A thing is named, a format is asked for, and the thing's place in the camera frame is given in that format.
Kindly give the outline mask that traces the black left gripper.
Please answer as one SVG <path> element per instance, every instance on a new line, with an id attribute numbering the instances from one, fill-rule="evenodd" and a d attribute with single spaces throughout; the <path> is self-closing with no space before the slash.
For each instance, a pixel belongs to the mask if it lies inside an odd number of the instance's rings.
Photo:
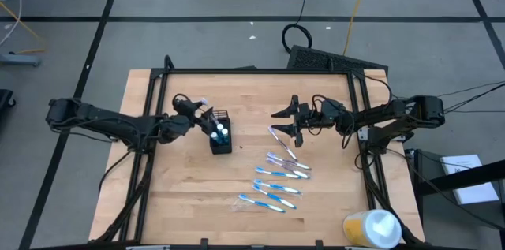
<path id="1" fill-rule="evenodd" d="M 194 125 L 199 125 L 201 131 L 207 136 L 210 136 L 215 131 L 215 126 L 208 121 L 215 120 L 214 108 L 210 107 L 206 111 L 198 114 L 202 106 L 205 106 L 203 101 L 192 102 L 191 100 L 183 100 L 181 102 L 182 114 L 184 114 Z"/>

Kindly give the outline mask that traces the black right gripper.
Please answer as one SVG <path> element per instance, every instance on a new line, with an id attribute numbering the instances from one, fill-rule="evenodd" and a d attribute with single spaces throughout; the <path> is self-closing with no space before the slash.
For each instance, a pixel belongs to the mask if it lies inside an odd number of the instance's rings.
<path id="1" fill-rule="evenodd" d="M 302 129 L 314 129 L 316 127 L 317 114 L 311 110 L 308 103 L 299 103 L 298 96 L 292 95 L 290 104 L 284 110 L 273 113 L 273 118 L 290 118 L 294 116 L 293 124 L 273 125 L 272 128 L 285 133 L 289 137 L 294 137 L 295 147 L 303 144 Z"/>

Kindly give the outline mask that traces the purple white toothbrush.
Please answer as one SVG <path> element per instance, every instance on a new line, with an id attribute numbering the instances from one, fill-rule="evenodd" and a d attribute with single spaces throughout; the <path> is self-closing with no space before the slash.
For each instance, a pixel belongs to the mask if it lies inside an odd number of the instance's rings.
<path id="1" fill-rule="evenodd" d="M 303 164 L 303 163 L 299 163 L 297 161 L 293 161 L 293 160 L 289 160 L 289 159 L 283 159 L 283 158 L 280 158 L 277 156 L 277 154 L 275 153 L 271 153 L 271 152 L 268 152 L 267 153 L 267 157 L 270 158 L 270 159 L 273 159 L 277 162 L 282 162 L 282 163 L 285 163 L 285 164 L 290 164 L 291 166 L 296 166 L 298 168 L 302 168 L 303 170 L 310 170 L 310 167 Z"/>
<path id="2" fill-rule="evenodd" d="M 202 99 L 201 99 L 201 102 L 202 102 L 202 104 L 203 104 L 204 106 L 208 106 L 208 101 L 207 101 L 205 98 L 202 98 Z M 215 115 L 214 115 L 212 112 L 209 114 L 209 118 L 210 118 L 211 120 L 213 120 L 213 122 L 214 122 L 214 123 L 216 123 L 216 124 L 218 124 L 218 123 L 219 123 L 219 122 L 217 121 L 217 119 L 216 119 Z"/>
<path id="3" fill-rule="evenodd" d="M 304 178 L 304 179 L 310 179 L 310 176 L 300 170 L 296 170 L 294 167 L 286 164 L 286 163 L 281 163 L 279 161 L 276 161 L 274 159 L 270 159 L 270 158 L 266 158 L 266 161 L 271 163 L 271 164 L 274 164 L 274 165 L 277 165 L 277 166 L 281 166 L 283 169 L 285 170 L 289 170 L 291 173 L 293 174 L 296 174 L 298 175 L 299 177 L 301 178 Z"/>
<path id="4" fill-rule="evenodd" d="M 298 161 L 297 159 L 297 156 L 291 151 L 291 149 L 285 144 L 282 142 L 282 140 L 279 138 L 279 136 L 277 136 L 275 134 L 275 131 L 274 129 L 272 128 L 272 126 L 268 126 L 268 131 L 269 133 L 275 138 L 275 140 L 277 141 L 277 143 L 283 147 L 285 149 L 285 151 L 290 155 L 290 157 L 294 160 L 294 161 Z"/>

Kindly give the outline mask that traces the yellow wipes canister white lid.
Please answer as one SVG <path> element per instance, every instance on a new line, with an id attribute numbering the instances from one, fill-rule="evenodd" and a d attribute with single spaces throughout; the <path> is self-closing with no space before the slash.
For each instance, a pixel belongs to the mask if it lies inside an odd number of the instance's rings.
<path id="1" fill-rule="evenodd" d="M 398 219 L 383 209 L 348 215 L 342 228 L 351 244 L 369 248 L 391 249 L 402 239 L 402 228 Z"/>

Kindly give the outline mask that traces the grey desk foot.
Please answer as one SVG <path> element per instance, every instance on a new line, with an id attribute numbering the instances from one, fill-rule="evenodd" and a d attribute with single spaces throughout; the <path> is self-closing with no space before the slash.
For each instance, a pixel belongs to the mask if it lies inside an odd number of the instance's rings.
<path id="1" fill-rule="evenodd" d="M 0 65 L 32 65 L 39 66 L 41 60 L 37 56 L 24 54 L 0 54 Z"/>

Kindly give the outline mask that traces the white paper booklet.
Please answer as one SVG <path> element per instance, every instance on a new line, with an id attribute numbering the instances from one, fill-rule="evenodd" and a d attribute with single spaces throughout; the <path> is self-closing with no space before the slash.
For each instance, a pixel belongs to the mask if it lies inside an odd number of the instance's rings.
<path id="1" fill-rule="evenodd" d="M 443 156 L 440 157 L 440 162 L 446 175 L 482 166 L 478 155 Z M 457 188 L 453 193 L 459 205 L 492 202 L 499 199 L 490 182 Z"/>

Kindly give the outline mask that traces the black chair caster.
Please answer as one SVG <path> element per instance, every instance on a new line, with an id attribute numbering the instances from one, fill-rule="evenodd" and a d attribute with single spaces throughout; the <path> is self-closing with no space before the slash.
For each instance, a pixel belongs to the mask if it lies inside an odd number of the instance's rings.
<path id="1" fill-rule="evenodd" d="M 13 92 L 7 89 L 0 89 L 0 110 L 14 107 L 17 104 L 13 97 Z"/>

